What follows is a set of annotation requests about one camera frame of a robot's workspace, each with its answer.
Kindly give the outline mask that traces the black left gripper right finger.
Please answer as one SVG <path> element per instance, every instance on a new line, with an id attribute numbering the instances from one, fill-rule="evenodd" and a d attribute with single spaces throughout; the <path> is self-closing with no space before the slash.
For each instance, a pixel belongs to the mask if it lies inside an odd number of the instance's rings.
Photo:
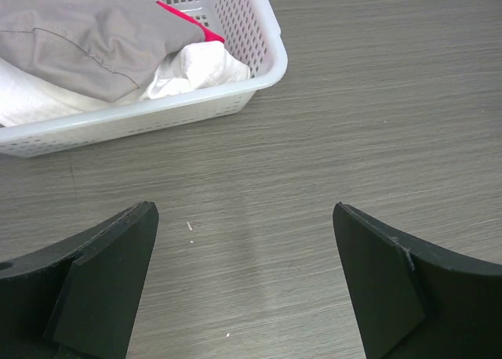
<path id="1" fill-rule="evenodd" d="M 501 266 L 333 210 L 337 250 L 367 358 L 499 358 Z"/>

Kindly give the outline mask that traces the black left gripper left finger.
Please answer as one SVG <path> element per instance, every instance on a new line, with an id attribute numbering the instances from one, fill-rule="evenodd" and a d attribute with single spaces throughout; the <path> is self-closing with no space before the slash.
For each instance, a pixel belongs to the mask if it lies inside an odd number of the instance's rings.
<path id="1" fill-rule="evenodd" d="M 143 201 L 1 263 L 3 358 L 124 358 L 159 215 Z"/>

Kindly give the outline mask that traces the white plastic basket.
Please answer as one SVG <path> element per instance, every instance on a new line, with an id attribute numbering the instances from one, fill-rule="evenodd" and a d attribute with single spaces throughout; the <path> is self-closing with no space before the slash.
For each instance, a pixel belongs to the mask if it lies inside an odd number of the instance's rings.
<path id="1" fill-rule="evenodd" d="M 32 158 L 239 112 L 284 75 L 288 58 L 268 0 L 163 0 L 225 39 L 250 79 L 122 107 L 4 128 L 1 152 Z"/>

